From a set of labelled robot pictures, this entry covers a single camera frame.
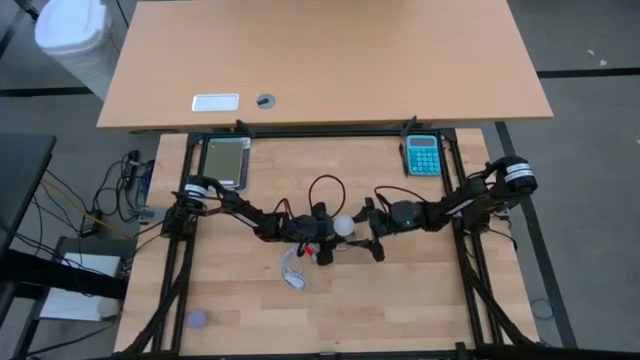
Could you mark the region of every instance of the white cable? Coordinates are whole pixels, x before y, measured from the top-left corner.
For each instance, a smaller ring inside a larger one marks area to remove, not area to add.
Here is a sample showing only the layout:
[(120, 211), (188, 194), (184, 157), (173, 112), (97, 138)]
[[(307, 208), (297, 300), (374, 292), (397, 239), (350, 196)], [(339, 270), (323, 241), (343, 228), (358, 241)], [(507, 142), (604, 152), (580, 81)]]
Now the white cable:
[[(287, 285), (296, 290), (303, 291), (307, 288), (307, 279), (302, 275), (304, 269), (302, 267), (302, 262), (296, 254), (297, 250), (298, 245), (295, 245), (282, 255), (282, 260), (280, 260), (280, 273), (282, 275), (282, 281)], [(298, 258), (298, 266), (300, 267), (299, 271), (295, 271), (289, 266), (289, 262), (291, 262), (292, 257)]]

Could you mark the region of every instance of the white ball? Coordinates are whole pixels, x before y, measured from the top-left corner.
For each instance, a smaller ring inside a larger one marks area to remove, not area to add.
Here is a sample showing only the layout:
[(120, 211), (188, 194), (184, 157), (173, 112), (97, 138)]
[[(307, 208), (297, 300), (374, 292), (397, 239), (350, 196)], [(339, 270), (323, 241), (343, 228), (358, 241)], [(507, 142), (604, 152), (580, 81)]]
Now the white ball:
[(342, 237), (353, 234), (355, 223), (349, 216), (339, 215), (333, 219), (333, 230)]

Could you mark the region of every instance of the black metal frame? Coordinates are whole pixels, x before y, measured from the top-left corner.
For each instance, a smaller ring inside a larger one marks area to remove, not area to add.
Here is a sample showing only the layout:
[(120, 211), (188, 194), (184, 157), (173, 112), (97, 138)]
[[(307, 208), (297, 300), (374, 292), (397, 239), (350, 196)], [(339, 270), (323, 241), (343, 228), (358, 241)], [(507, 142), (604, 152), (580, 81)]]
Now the black metal frame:
[[(443, 143), (447, 141), (450, 144), (450, 151), (453, 158), (453, 165), (455, 168), (455, 176), (458, 178), (458, 182), (462, 185), (466, 181), (464, 167), (462, 164), (462, 158), (460, 149), (458, 147), (457, 138), (453, 129), (421, 129), (419, 124), (414, 126), (410, 123), (409, 131), (407, 128), (398, 127), (395, 129), (379, 129), (372, 126), (347, 126), (347, 127), (317, 127), (317, 128), (304, 128), (297, 130), (287, 130), (287, 128), (268, 129), (264, 131), (255, 131), (255, 129), (247, 129), (246, 125), (242, 122), (238, 122), (238, 128), (236, 131), (214, 131), (210, 133), (191, 133), (189, 134), (187, 151), (185, 153), (184, 164), (182, 168), (182, 176), (180, 181), (180, 189), (184, 187), (187, 176), (190, 173), (191, 163), (193, 160), (193, 153), (195, 145), (198, 143), (206, 144), (208, 139), (211, 138), (229, 138), (229, 137), (243, 137), (250, 136), (256, 139), (266, 138), (301, 138), (301, 137), (361, 137), (361, 136), (396, 136), (401, 141), (400, 136), (408, 133), (421, 134), (421, 135), (434, 135), (440, 141), (438, 147), (440, 150), (440, 161), (442, 163), (442, 180), (446, 194), (450, 194), (453, 191), (452, 175), (449, 173), (447, 164), (447, 156)], [(206, 146), (202, 146), (200, 153), (200, 161), (204, 159), (206, 152)], [(459, 222), (453, 222), (453, 235), (455, 239), (456, 252), (460, 263), (460, 270), (464, 272), (463, 261), (469, 263), (467, 255), (467, 244), (465, 237), (467, 236), (462, 227), (459, 226)], [(480, 279), (481, 286), (489, 293), (491, 293), (491, 282), (489, 278), (489, 272), (487, 269), (486, 259), (484, 257), (484, 251), (480, 242), (478, 234), (471, 234), (471, 246), (476, 256), (477, 273)], [(167, 262), (165, 266), (165, 274), (162, 283), (162, 291), (160, 299), (166, 296), (167, 290), (170, 288), (173, 272), (175, 270), (176, 255), (178, 250), (178, 241), (170, 239), (169, 251), (167, 253)], [(193, 252), (195, 249), (195, 240), (187, 241), (186, 249), (184, 253), (184, 261), (191, 263)], [(482, 324), (480, 320), (480, 312), (476, 303), (476, 292), (470, 281), (462, 276), (462, 282), (464, 286), (465, 300), (467, 310), (469, 313), (469, 322), (473, 335), (473, 341), (475, 346), (483, 344), (503, 344), (502, 330), (496, 320), (496, 317), (486, 308), (487, 316), (489, 319), (489, 328), (491, 330), (492, 342), (485, 342), (482, 333)], [(171, 339), (170, 350), (178, 352), (180, 349), (180, 342), (182, 337), (182, 329), (184, 324), (184, 313), (186, 308), (186, 299), (188, 294), (188, 288), (184, 287), (178, 296), (178, 311), (176, 313), (175, 322), (173, 324), (174, 331)], [(154, 334), (152, 351), (160, 351), (162, 349), (162, 339), (164, 335), (164, 323), (161, 324), (156, 333)], [(271, 355), (205, 355), (205, 356), (188, 356), (181, 357), (184, 359), (192, 360), (205, 360), (205, 359), (466, 359), (472, 358), (472, 353), (467, 353), (463, 343), (457, 343), (455, 350), (435, 350), (435, 351), (412, 351), (412, 352), (367, 352), (367, 353), (331, 353), (331, 354), (271, 354)]]

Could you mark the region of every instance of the small white card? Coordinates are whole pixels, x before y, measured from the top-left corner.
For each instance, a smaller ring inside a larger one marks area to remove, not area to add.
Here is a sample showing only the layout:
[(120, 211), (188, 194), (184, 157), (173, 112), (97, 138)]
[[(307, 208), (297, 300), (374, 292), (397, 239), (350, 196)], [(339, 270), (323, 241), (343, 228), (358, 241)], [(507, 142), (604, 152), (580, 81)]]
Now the small white card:
[(238, 110), (238, 94), (200, 94), (193, 97), (193, 112), (236, 111)]

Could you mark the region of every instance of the wooden desk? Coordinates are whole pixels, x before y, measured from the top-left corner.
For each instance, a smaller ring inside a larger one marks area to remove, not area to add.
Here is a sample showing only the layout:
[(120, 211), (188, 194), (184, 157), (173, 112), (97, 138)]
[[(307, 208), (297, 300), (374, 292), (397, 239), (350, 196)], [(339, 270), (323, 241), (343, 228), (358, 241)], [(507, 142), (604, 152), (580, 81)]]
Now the wooden desk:
[[(481, 131), (457, 133), (467, 173), (482, 169), (488, 154)], [(185, 142), (186, 135), (162, 136), (149, 194), (151, 206), (173, 203), (170, 191), (179, 186)], [(398, 139), (391, 137), (255, 140), (249, 171), (246, 199), (270, 210), (287, 197), (294, 213), (307, 211), (308, 187), (324, 173), (344, 181), (343, 214), (355, 214), (377, 185), (406, 187), (433, 200), (444, 191), (440, 178), (404, 177)], [(407, 198), (392, 191), (385, 195), (390, 201)], [(338, 185), (318, 182), (313, 199), (326, 201), (332, 211), (340, 202)], [(508, 232), (500, 221), (492, 221), (491, 226)], [(359, 237), (369, 234), (368, 229), (356, 232)], [(156, 233), (141, 236), (140, 243)], [(482, 238), (496, 299), (520, 329), (535, 339), (511, 242), (493, 233)], [(181, 353), (441, 350), (453, 348), (456, 341), (471, 345), (451, 229), (415, 231), (385, 237), (383, 242), (387, 255), (383, 263), (375, 263), (363, 249), (337, 252), (335, 263), (328, 267), (303, 258), (310, 288), (301, 293), (280, 280), (280, 257), (290, 245), (263, 243), (250, 228), (228, 216), (200, 219), (187, 309), (206, 310), (209, 322), (204, 329), (185, 329)], [(166, 251), (167, 241), (158, 239), (136, 256), (117, 349), (126, 347), (153, 313)], [(169, 318), (167, 339), (173, 326)]]
[[(194, 113), (197, 94), (239, 94)], [(269, 93), (276, 105), (259, 109)], [(504, 0), (139, 2), (98, 127), (549, 119)]]

